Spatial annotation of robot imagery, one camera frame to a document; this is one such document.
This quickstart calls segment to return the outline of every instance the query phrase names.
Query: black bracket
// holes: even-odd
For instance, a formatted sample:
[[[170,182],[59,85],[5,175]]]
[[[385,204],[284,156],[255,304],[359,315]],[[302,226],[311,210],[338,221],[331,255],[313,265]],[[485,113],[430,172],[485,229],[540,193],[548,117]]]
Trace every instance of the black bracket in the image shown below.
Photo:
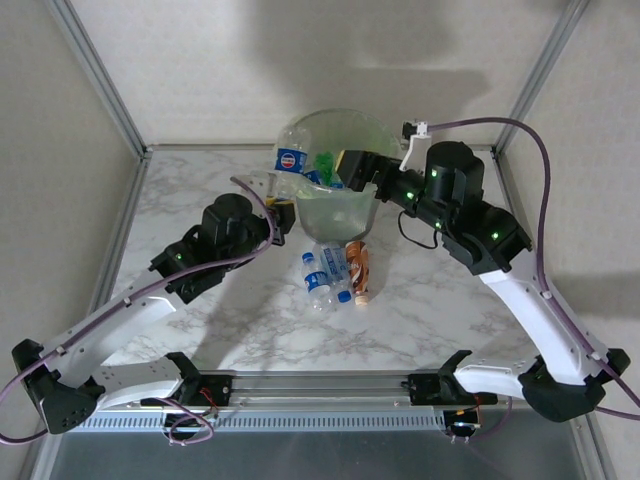
[[[40,359],[43,346],[33,340],[23,340],[11,354],[19,372]],[[77,427],[95,411],[98,398],[105,391],[93,378],[79,388],[63,385],[60,373],[43,365],[22,381],[29,398],[51,434],[65,433]]]
[[[411,405],[423,406],[476,406],[495,405],[497,395],[493,393],[471,394],[458,383],[453,372],[458,364],[471,355],[471,350],[459,350],[435,373],[412,373],[402,386],[409,390]]]
[[[611,348],[607,363],[621,375],[631,360],[624,350]],[[564,422],[592,412],[605,396],[603,385],[612,378],[603,370],[596,377],[585,378],[584,385],[559,383],[547,371],[544,359],[538,356],[535,364],[518,380],[525,400],[536,412],[552,422]]]
[[[211,403],[202,389],[207,389],[207,394],[218,407],[228,407],[231,399],[232,375],[216,374],[203,375],[189,358],[182,352],[172,352],[165,355],[180,369],[182,384],[171,396],[173,400],[185,407],[209,407]],[[147,398],[140,402],[143,407],[164,406],[165,404],[155,398]]]

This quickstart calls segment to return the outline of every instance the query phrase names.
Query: plastic bowl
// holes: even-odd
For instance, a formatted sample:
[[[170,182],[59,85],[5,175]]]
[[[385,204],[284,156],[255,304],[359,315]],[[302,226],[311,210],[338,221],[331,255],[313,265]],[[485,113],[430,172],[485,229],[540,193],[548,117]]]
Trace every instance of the plastic bowl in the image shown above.
[[[342,150],[366,150],[397,158],[400,143],[389,127],[357,110],[320,110],[295,121],[311,133],[307,170],[316,155],[330,152],[337,159]],[[329,188],[304,182],[296,194],[298,218],[305,233],[318,243],[344,244],[363,238],[373,225],[379,201],[376,188],[363,192]]]

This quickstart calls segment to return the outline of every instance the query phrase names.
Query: wire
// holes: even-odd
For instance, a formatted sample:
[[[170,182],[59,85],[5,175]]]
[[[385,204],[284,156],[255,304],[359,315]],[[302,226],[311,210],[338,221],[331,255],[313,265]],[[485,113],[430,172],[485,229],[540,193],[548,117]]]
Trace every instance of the wire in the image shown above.
[[[513,411],[513,398],[509,397],[507,399],[507,411],[502,416],[500,421],[496,423],[493,427],[491,427],[489,430],[485,430],[477,435],[474,435],[469,440],[473,442],[477,442],[479,440],[486,440],[487,438],[494,436],[496,433],[502,430],[502,428],[507,424],[507,422],[509,421],[509,418],[511,417],[512,411]]]
[[[216,402],[213,401],[213,394],[211,393],[211,390],[209,390],[207,387],[203,387],[200,389],[200,394],[207,399],[207,402],[209,402],[209,405],[211,405],[211,408],[209,409],[209,413],[211,413],[213,411],[213,409],[216,409],[216,415],[218,415],[218,413],[220,412],[220,409],[218,408],[218,405],[216,405]]]
[[[409,240],[411,243],[418,245],[419,247],[425,248],[427,250],[435,250],[436,248],[438,248],[438,231],[434,230],[433,231],[433,245],[425,245],[424,243],[420,243],[417,240],[414,240],[413,238],[409,238],[405,233],[404,233],[404,229],[402,228],[402,215],[405,214],[405,211],[401,211],[400,214],[398,215],[398,230],[400,230],[400,235],[402,235],[402,237],[405,240]]]
[[[177,443],[178,445],[182,445],[183,447],[186,447],[187,445],[193,445],[195,443],[206,442],[211,437],[213,437],[213,434],[214,434],[213,425],[211,425],[211,422],[209,422],[209,420],[204,418],[203,415],[200,415],[200,414],[192,412],[191,410],[189,410],[188,408],[186,408],[185,406],[181,405],[180,403],[176,402],[175,400],[173,400],[171,398],[158,398],[158,400],[160,400],[161,402],[164,402],[167,405],[170,405],[172,407],[176,407],[177,409],[181,410],[186,415],[186,417],[176,421],[173,425],[171,425],[171,428],[169,429],[169,433],[167,435],[169,437],[169,443],[170,444]],[[190,439],[190,440],[177,440],[173,436],[173,434],[175,433],[176,428],[179,425],[181,425],[182,423],[184,423],[187,420],[189,420],[189,419],[193,419],[196,422],[198,422],[200,425],[205,427],[207,429],[207,435],[205,435],[202,438],[193,438],[193,439]]]
[[[139,299],[140,297],[143,297],[146,294],[148,294],[148,293],[150,293],[150,292],[152,292],[152,291],[154,291],[154,290],[156,290],[158,288],[164,288],[168,284],[170,284],[171,282],[174,282],[174,281],[176,281],[176,280],[178,280],[178,279],[180,279],[182,277],[186,277],[188,275],[192,275],[194,273],[202,272],[204,270],[209,270],[211,268],[221,267],[221,266],[224,266],[224,265],[233,265],[233,264],[237,264],[237,263],[246,262],[248,260],[253,260],[257,256],[262,255],[271,246],[271,244],[273,243],[273,240],[275,238],[276,226],[275,226],[275,223],[273,221],[273,218],[271,217],[271,214],[269,213],[269,210],[268,210],[267,206],[262,201],[260,196],[256,192],[254,192],[251,189],[251,187],[249,187],[246,183],[244,183],[243,181],[237,179],[236,177],[231,177],[231,181],[233,183],[235,183],[236,185],[238,185],[240,188],[242,188],[245,192],[247,192],[247,194],[250,197],[252,197],[254,200],[256,200],[258,205],[260,205],[260,208],[262,209],[262,213],[264,214],[265,219],[267,220],[267,224],[269,225],[269,237],[267,238],[265,244],[262,247],[260,247],[258,250],[254,251],[254,252],[251,252],[251,253],[248,253],[246,255],[242,255],[242,256],[237,257],[237,258],[230,258],[230,259],[226,259],[226,260],[217,260],[215,262],[203,263],[202,265],[196,265],[195,267],[187,268],[185,270],[182,270],[181,272],[174,273],[173,275],[169,275],[166,278],[163,278],[161,280],[158,280],[157,282],[153,282],[153,283],[151,283],[151,284],[149,284],[149,285],[147,285],[145,287],[140,288],[139,290],[131,293],[129,295],[129,297],[127,299],[125,299],[125,300],[128,300],[129,302],[134,302],[135,300]],[[31,375],[35,370],[37,370],[41,366],[45,365],[45,363],[47,361],[49,361],[52,358],[57,357],[58,355],[60,355],[58,353],[58,350],[60,350],[60,351],[68,350],[71,346],[73,346],[74,344],[76,344],[77,342],[82,340],[89,333],[91,333],[96,328],[98,328],[100,325],[102,325],[107,320],[109,320],[109,318],[111,318],[114,314],[118,313],[120,310],[125,308],[127,306],[127,303],[126,303],[125,300],[123,300],[121,302],[118,302],[118,303],[112,305],[111,307],[109,307],[107,310],[105,310],[100,315],[98,315],[98,317],[96,317],[95,320],[93,320],[91,323],[86,325],[83,329],[78,331],[75,335],[73,335],[71,338],[69,338],[66,342],[62,343],[62,345],[60,345],[60,347],[58,349],[52,350],[47,355],[45,355],[41,359],[35,361],[29,367],[27,367],[25,370],[23,370],[18,375],[13,377],[13,379],[11,379],[11,381],[0,392],[0,405],[2,405],[2,403],[5,401],[5,399],[9,395],[9,393],[22,380],[24,380],[27,376]],[[47,430],[41,430],[40,432],[38,432],[38,433],[36,433],[34,435],[31,435],[30,437],[10,438],[10,437],[7,437],[7,436],[5,436],[5,435],[0,433],[0,444],[3,444],[3,445],[25,445],[27,443],[33,442],[34,440],[37,440],[38,438],[43,437],[46,434],[47,434]]]
[[[536,142],[536,145],[538,146],[540,153],[542,154],[542,164],[544,168],[544,187],[542,191],[542,201],[540,202],[540,213],[538,217],[536,267],[538,279],[543,292],[550,294],[549,298],[545,297],[545,299],[551,306],[552,310],[556,313],[556,315],[558,315],[558,318],[567,328],[567,330],[571,332],[574,338],[586,350],[587,355],[589,355],[589,357],[592,358],[595,363],[620,386],[620,388],[627,394],[627,396],[633,401],[633,403],[638,408],[640,408],[640,397],[638,397],[638,395],[633,390],[631,390],[631,387],[627,385],[622,377],[620,377],[620,375],[618,375],[618,373],[613,368],[611,368],[607,362],[599,358],[599,354],[593,347],[593,345],[591,345],[591,342],[589,342],[587,337],[580,331],[576,324],[573,323],[571,317],[567,314],[564,308],[562,308],[562,305],[560,305],[558,300],[550,292],[549,282],[547,280],[547,275],[544,268],[544,232],[547,221],[547,209],[549,206],[549,194],[551,193],[551,161],[549,160],[549,152],[547,151],[547,147],[545,146],[538,132],[536,132],[526,123],[505,117],[479,117],[471,118],[468,120],[441,123],[438,125],[429,126],[428,131],[437,132],[439,130],[464,127],[467,125],[478,125],[482,123],[501,123],[506,125],[513,125],[514,127],[518,127],[527,132],[529,136],[531,136],[531,138],[533,138],[533,140]],[[640,421],[640,415],[637,414],[620,412],[603,407],[596,407],[596,411],[605,413],[607,415],[613,415],[619,418],[625,418],[627,420]]]

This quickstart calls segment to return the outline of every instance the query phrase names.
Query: wall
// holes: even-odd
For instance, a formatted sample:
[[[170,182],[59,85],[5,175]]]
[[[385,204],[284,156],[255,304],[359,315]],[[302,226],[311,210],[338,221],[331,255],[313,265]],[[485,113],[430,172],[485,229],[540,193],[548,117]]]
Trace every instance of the wall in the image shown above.
[[[10,350],[85,313],[134,159],[42,0],[0,15],[0,385]],[[26,394],[0,408],[4,434],[33,433]],[[0,445],[0,477],[26,448]]]
[[[147,143],[269,142],[327,107],[398,133],[407,119],[508,114],[567,3],[73,0]]]
[[[632,357],[640,392],[640,4],[592,1],[527,121],[552,157],[546,249],[554,282],[591,331]],[[539,153],[507,152],[529,224],[542,191]],[[604,405],[640,413],[617,386]],[[640,478],[640,423],[600,416],[620,479]]]

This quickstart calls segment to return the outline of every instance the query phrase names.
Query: white marble table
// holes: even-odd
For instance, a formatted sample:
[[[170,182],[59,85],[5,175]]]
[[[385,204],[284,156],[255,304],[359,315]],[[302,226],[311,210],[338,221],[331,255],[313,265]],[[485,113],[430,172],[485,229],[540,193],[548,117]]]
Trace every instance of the white marble table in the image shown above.
[[[487,152],[486,198],[504,205]],[[199,223],[221,193],[236,192],[234,174],[271,168],[269,151],[157,152],[149,167],[115,292],[166,245]],[[510,312],[489,289],[440,248],[404,240],[399,209],[382,204],[365,239],[371,258],[367,307],[353,302],[330,316],[308,307],[300,255],[312,246],[296,225],[284,247],[272,247],[132,340],[111,364],[148,361],[183,351],[199,368],[233,370],[405,370],[439,366],[458,349],[514,358],[530,348]],[[432,230],[404,219],[407,233],[430,242]]]

